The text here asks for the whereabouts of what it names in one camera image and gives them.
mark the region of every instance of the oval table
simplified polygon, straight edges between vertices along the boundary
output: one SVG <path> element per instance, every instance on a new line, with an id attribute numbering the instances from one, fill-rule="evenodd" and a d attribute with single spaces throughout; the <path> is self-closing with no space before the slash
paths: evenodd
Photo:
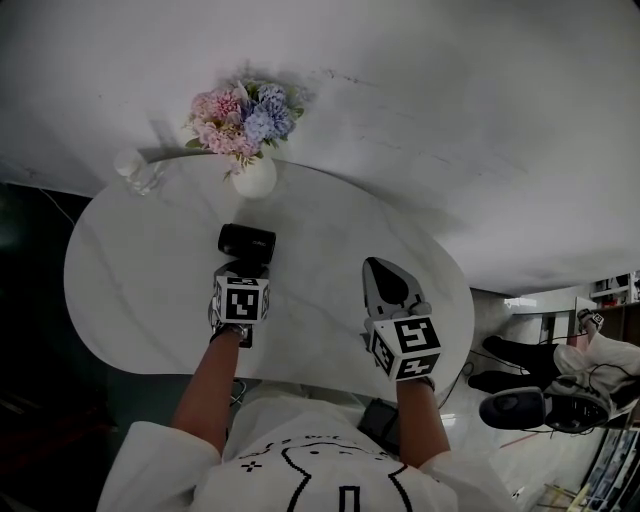
<path id="1" fill-rule="evenodd" d="M 167 160 L 163 183 L 144 197 L 123 182 L 91 201 L 71 236 L 67 306 L 87 347 L 133 373 L 193 373 L 207 348 L 213 272 L 222 224 L 277 234 L 271 303 L 236 375 L 295 382 L 395 401 L 360 333 L 366 317 L 362 263 L 379 256 L 411 272 L 439 319 L 442 391 L 464 364 L 473 335 L 471 293 L 455 261 L 429 235 L 369 193 L 328 174 L 276 162 L 263 200 L 223 182 L 227 160 Z"/>

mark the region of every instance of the forearm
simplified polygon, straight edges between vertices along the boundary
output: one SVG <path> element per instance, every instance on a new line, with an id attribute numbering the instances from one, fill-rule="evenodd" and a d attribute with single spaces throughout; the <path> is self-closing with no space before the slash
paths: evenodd
<path id="1" fill-rule="evenodd" d="M 449 451 L 433 390 L 424 383 L 396 384 L 400 419 L 400 460 L 419 468 L 436 455 Z"/>
<path id="2" fill-rule="evenodd" d="M 173 428 L 211 443 L 219 453 L 226 442 L 239 343 L 238 334 L 226 331 L 209 345 L 171 422 Z"/>

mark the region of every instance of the blue flower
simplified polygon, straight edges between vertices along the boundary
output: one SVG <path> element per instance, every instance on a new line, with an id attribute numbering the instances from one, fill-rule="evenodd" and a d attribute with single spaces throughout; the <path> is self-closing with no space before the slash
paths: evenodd
<path id="1" fill-rule="evenodd" d="M 296 127 L 296 123 L 286 107 L 274 108 L 272 104 L 268 103 L 267 112 L 273 120 L 273 131 L 276 137 L 286 137 Z"/>
<path id="2" fill-rule="evenodd" d="M 257 105 L 253 113 L 244 121 L 247 139 L 260 143 L 277 135 L 274 119 L 263 105 Z"/>
<path id="3" fill-rule="evenodd" d="M 258 88 L 258 100 L 273 108 L 284 108 L 287 102 L 287 92 L 277 84 L 263 84 Z"/>

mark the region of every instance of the white vase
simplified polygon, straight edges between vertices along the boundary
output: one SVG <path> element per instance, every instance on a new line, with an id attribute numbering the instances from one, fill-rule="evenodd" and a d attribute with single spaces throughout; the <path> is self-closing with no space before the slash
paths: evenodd
<path id="1" fill-rule="evenodd" d="M 231 181 L 238 194 L 249 199 L 267 197 L 278 181 L 276 165 L 268 156 L 254 159 L 244 170 L 231 174 Z"/>

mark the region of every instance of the black pants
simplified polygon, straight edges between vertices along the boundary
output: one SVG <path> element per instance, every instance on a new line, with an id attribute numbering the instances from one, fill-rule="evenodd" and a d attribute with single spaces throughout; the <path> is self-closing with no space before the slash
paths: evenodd
<path id="1" fill-rule="evenodd" d="M 553 379 L 560 375 L 553 361 L 557 345 L 525 345 L 491 336 L 482 346 L 494 356 L 509 363 L 522 366 L 529 375 L 506 372 L 482 372 L 469 377 L 469 386 L 487 393 L 497 393 L 506 389 L 536 386 L 544 391 Z"/>

